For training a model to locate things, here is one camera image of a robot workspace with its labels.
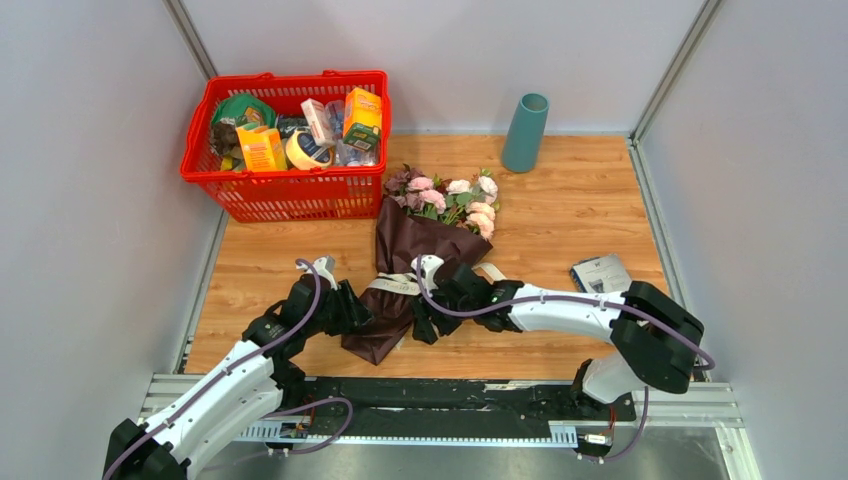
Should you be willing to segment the pink flower bouquet brown wrap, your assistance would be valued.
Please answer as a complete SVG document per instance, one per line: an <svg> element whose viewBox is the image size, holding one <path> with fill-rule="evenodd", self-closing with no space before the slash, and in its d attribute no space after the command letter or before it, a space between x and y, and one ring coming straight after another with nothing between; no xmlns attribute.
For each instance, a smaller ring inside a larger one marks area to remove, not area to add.
<svg viewBox="0 0 848 480"><path fill-rule="evenodd" d="M454 180L405 165L387 178L383 189L375 231L376 278L380 273L414 274L411 262L419 255L475 264L491 250L499 187L488 170ZM360 299L373 320L343 335L342 347L380 364L413 329L415 297L366 287Z"/></svg>

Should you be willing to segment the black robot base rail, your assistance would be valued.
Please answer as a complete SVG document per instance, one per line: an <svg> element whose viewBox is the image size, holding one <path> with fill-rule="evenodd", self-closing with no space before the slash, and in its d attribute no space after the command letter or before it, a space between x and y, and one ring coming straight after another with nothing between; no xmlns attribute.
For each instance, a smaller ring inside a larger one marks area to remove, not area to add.
<svg viewBox="0 0 848 480"><path fill-rule="evenodd" d="M571 448L604 436L620 447L625 431L647 428L741 430L744 421L729 385L694 382L682 395L634 391L589 413L569 397L567 381L309 377L302 403L329 398L304 413L268 416L222 445L256 442Z"/></svg>

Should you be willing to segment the white printed ribbon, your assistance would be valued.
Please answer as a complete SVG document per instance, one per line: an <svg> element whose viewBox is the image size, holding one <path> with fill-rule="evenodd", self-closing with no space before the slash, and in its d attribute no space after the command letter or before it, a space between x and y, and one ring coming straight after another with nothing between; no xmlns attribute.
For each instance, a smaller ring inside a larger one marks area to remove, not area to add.
<svg viewBox="0 0 848 480"><path fill-rule="evenodd" d="M482 272L489 280L492 281L506 279L505 275L495 265L488 262L475 265L473 270ZM418 286L416 277L412 273L380 273L378 277L367 286L367 289L382 290L405 296L418 296L421 294L421 289Z"/></svg>

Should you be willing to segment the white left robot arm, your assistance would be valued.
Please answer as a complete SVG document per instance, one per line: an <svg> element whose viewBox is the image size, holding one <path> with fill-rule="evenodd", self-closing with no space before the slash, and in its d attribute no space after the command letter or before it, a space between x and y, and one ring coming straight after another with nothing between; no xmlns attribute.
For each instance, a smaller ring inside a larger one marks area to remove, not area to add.
<svg viewBox="0 0 848 480"><path fill-rule="evenodd" d="M255 318L225 358L147 420L111 433L106 479L194 479L233 439L267 416L313 421L325 405L306 393L292 359L307 339L352 333L373 318L348 281L305 274Z"/></svg>

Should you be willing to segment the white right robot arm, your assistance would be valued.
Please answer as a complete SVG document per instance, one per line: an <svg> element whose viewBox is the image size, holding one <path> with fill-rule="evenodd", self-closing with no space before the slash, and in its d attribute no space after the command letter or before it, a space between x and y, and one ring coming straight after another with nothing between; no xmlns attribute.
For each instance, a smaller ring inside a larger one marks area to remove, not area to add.
<svg viewBox="0 0 848 480"><path fill-rule="evenodd" d="M435 255L411 262L421 300L441 323L472 320L493 332L564 332L614 347L575 375L570 402L581 417L596 418L621 396L646 387L684 394L695 371L715 366L701 347L703 324L650 283L634 281L607 293L564 292L488 280L467 264L443 274L444 265Z"/></svg>

